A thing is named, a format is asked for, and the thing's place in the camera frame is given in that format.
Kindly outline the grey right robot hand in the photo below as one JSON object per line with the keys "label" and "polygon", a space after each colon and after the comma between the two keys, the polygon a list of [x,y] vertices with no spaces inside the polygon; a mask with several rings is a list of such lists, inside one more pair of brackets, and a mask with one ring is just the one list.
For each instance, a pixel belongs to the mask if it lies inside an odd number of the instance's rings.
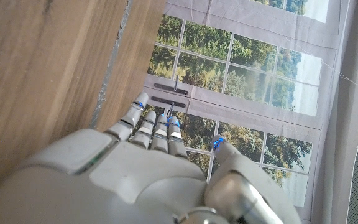
{"label": "grey right robot hand", "polygon": [[0,223],[299,223],[283,190],[228,140],[210,179],[188,160],[176,117],[143,114],[141,93],[104,132],[81,129],[0,185]]}

